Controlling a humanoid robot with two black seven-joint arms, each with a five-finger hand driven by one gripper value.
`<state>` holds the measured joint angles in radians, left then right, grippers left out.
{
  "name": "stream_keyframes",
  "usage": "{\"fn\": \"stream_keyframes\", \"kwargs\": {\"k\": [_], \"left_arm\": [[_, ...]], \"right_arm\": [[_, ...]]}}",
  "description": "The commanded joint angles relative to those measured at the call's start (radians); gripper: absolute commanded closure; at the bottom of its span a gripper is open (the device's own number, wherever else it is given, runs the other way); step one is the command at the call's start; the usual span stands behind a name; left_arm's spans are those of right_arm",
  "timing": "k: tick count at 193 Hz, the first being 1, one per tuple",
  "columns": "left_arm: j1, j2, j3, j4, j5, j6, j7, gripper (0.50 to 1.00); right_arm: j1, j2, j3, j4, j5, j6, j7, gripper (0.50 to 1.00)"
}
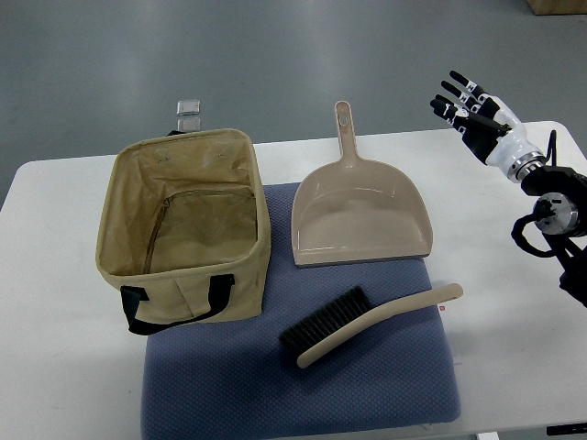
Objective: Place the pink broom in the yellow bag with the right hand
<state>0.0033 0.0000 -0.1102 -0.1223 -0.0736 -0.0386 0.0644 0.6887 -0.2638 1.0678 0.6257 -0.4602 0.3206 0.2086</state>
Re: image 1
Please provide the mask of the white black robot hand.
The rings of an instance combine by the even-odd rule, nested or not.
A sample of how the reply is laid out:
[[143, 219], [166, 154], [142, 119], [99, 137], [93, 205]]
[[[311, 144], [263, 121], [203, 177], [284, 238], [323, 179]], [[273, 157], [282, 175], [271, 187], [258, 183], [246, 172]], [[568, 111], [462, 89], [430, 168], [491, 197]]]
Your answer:
[[498, 96], [457, 71], [449, 77], [441, 86], [450, 96], [438, 94], [430, 105], [477, 160], [499, 169], [512, 182], [547, 163], [547, 156], [528, 140], [523, 123]]

